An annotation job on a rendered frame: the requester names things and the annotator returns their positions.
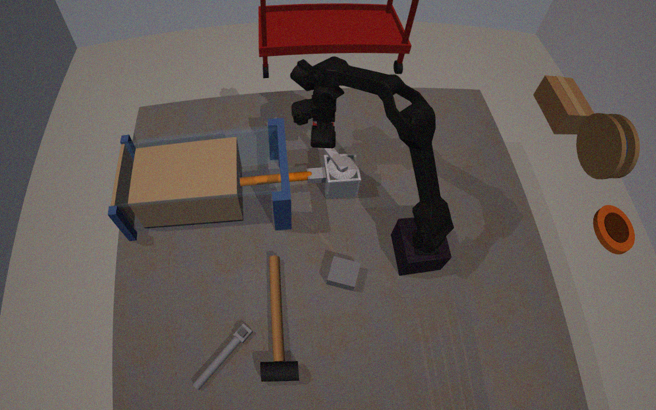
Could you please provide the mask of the grey metal rod with square end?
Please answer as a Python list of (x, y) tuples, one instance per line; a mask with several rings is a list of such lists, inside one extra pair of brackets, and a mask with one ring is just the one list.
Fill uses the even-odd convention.
[(230, 354), (237, 348), (240, 342), (244, 343), (248, 337), (252, 335), (252, 330), (249, 329), (245, 324), (240, 325), (240, 328), (237, 332), (234, 333), (234, 338), (230, 340), (228, 345), (216, 356), (214, 360), (210, 363), (209, 366), (203, 371), (203, 373), (194, 381), (192, 384), (195, 388), (201, 389), (204, 383), (214, 374), (214, 372), (219, 368), (224, 361), (230, 356)]

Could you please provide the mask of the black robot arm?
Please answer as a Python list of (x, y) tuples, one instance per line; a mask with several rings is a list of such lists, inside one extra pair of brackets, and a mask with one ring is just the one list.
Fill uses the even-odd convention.
[[(381, 98), (386, 117), (397, 129), (399, 138), (411, 150), (420, 198), (412, 208), (417, 225), (417, 232), (412, 232), (413, 247), (416, 255), (439, 254), (439, 246), (454, 229), (454, 225), (448, 204), (440, 197), (432, 147), (436, 130), (435, 113), (421, 93), (404, 85), (398, 75), (350, 67), (345, 60), (336, 56), (326, 58), (313, 67), (302, 59), (297, 62), (290, 77), (306, 91), (313, 90), (311, 99), (292, 104), (292, 116), (297, 125), (307, 124), (309, 119), (317, 118), (317, 111), (313, 111), (313, 101), (321, 107), (335, 105), (336, 98), (345, 93), (339, 86), (356, 88)], [(394, 94), (403, 96), (412, 105), (399, 112), (394, 103)]]

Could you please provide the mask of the wooden-handled black mallet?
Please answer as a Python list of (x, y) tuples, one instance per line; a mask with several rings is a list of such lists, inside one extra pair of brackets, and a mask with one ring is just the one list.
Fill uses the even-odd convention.
[(260, 362), (262, 382), (299, 381), (298, 361), (285, 362), (280, 257), (270, 256), (270, 308), (273, 362)]

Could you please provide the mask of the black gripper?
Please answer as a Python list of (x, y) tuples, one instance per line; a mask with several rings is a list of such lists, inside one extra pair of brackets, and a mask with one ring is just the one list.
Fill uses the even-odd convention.
[(313, 111), (317, 111), (317, 126), (312, 125), (310, 146), (317, 148), (334, 148), (336, 143), (335, 127), (331, 122), (335, 122), (335, 113), (337, 102), (330, 107), (318, 106), (313, 101)]

